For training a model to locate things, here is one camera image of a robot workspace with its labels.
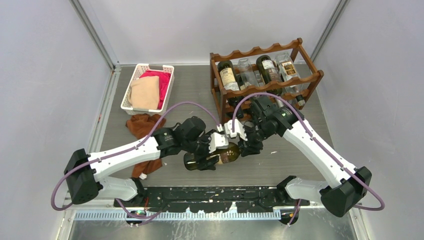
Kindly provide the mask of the dark wine bottle back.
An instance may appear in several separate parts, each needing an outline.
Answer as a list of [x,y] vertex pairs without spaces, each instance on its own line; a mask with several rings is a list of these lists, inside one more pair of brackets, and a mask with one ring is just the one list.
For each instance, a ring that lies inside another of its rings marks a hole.
[[[240,156],[240,149],[234,142],[229,142],[227,148],[217,149],[213,153],[219,154],[219,162],[216,165],[228,164],[234,162]],[[187,152],[183,156],[183,163],[187,170],[197,170],[197,164],[190,164],[190,153]]]

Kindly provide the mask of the dark wine bottle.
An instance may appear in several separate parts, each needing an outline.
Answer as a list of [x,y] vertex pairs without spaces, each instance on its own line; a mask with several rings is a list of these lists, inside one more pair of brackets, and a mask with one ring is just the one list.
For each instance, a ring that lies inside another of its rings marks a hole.
[[219,76],[226,90],[239,91],[233,64],[230,60],[220,61],[217,65]]
[[282,83],[282,79],[275,67],[274,62],[268,55],[261,55],[256,59],[256,66],[264,84],[271,82]]
[[[219,162],[216,165],[228,164],[234,162],[240,156],[240,149],[234,142],[229,142],[227,148],[217,149],[213,153],[219,154]],[[190,153],[187,152],[183,156],[183,163],[187,170],[197,170],[197,164],[190,164]]]

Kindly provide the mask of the brown bottle gold cap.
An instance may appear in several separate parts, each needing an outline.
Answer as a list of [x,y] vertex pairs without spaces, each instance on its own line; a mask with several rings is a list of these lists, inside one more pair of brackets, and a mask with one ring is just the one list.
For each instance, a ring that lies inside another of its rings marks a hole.
[[[226,100],[226,102],[233,107],[234,109],[237,107],[238,103],[242,100],[242,97],[232,97]],[[226,115],[229,118],[232,118],[234,112],[227,112]],[[243,109],[240,107],[237,111],[236,111],[236,118],[237,119],[242,119],[244,117],[244,112]]]

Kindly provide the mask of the brown wooden wine rack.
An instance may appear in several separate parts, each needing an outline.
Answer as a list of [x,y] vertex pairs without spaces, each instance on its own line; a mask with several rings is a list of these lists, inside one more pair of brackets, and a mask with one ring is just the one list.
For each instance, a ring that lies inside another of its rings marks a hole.
[[[253,93],[261,93],[271,90],[282,90],[285,87],[291,87],[298,84],[306,84],[309,86],[307,89],[302,90],[301,94],[307,102],[311,97],[312,93],[315,91],[317,85],[320,83],[321,79],[324,76],[324,72],[322,70],[318,70],[314,63],[312,62],[310,56],[306,52],[306,50],[302,46],[303,40],[302,38],[297,38],[292,40],[290,43],[286,45],[281,45],[279,43],[274,43],[268,48],[261,48],[259,46],[253,47],[251,50],[247,52],[242,52],[240,50],[234,50],[228,55],[220,55],[218,53],[211,52],[209,54],[210,60],[210,91],[213,96],[213,100],[215,102],[215,106],[218,112],[219,121],[221,123],[225,123],[230,118],[227,116],[227,113],[234,112],[234,107],[230,106],[227,103],[227,100],[232,97],[245,97],[249,94]],[[221,76],[219,74],[217,63],[222,61],[229,61],[234,59],[247,58],[251,56],[259,56],[265,55],[278,51],[291,50],[290,58],[295,60],[298,54],[301,54],[305,63],[309,67],[311,71],[311,75],[308,77],[294,77],[287,82],[277,82],[272,81],[270,83],[265,84],[264,86],[248,86],[247,88],[239,91],[226,90],[222,83]]]

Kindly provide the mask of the tall slim clear bottle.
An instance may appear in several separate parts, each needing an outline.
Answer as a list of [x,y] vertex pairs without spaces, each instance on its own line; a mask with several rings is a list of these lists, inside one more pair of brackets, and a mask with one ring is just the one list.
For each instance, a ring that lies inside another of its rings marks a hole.
[[238,61],[237,68],[242,81],[242,89],[249,86],[259,87],[258,79],[253,71],[251,62],[248,58],[241,58]]

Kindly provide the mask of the clear bottle black cap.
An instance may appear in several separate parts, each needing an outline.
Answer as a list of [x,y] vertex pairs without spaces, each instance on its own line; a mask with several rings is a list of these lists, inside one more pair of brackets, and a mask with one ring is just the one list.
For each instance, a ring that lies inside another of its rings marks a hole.
[[[300,75],[288,53],[277,54],[275,56],[274,62],[276,63],[280,77],[284,82],[287,82],[295,77],[300,78]],[[303,95],[301,94],[302,87],[302,84],[296,84],[285,87],[287,93],[295,95],[297,104],[300,107],[304,106],[306,103]]]

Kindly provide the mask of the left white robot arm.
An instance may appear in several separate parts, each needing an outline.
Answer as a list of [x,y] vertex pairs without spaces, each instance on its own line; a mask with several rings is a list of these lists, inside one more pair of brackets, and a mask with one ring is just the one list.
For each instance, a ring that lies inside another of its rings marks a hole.
[[177,155],[180,151],[203,159],[228,145],[222,125],[208,132],[205,128],[205,123],[193,116],[174,127],[161,127],[150,136],[121,147],[93,153],[76,150],[64,170],[71,203],[85,204],[98,196],[105,196],[141,206],[146,200],[141,182],[136,178],[112,179],[110,175],[138,163]]

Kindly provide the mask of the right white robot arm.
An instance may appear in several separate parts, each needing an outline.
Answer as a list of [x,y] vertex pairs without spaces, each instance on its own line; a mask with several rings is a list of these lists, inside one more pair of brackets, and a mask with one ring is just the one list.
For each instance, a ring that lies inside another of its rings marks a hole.
[[253,152],[261,149],[264,140],[279,135],[300,150],[324,177],[323,181],[287,177],[278,185],[279,202],[286,206],[297,199],[318,202],[339,218],[357,208],[370,192],[371,171],[344,159],[313,130],[296,108],[287,102],[279,107],[270,100],[271,96],[270,93],[251,94],[253,126],[244,126],[234,117],[227,122],[226,132],[231,137],[238,136]]

